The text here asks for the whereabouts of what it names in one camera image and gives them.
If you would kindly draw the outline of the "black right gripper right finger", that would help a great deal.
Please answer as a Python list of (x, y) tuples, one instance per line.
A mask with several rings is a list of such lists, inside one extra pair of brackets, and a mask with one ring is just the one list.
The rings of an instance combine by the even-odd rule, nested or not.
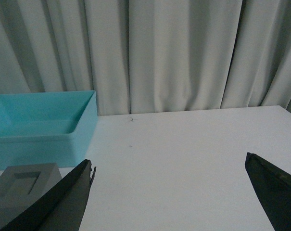
[(291, 231), (291, 175), (253, 153), (245, 169), (274, 230)]

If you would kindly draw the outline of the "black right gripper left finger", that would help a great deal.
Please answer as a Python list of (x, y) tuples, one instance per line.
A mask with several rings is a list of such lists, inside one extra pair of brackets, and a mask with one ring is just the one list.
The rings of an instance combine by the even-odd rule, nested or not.
[(1, 231), (77, 231), (96, 167), (85, 159)]

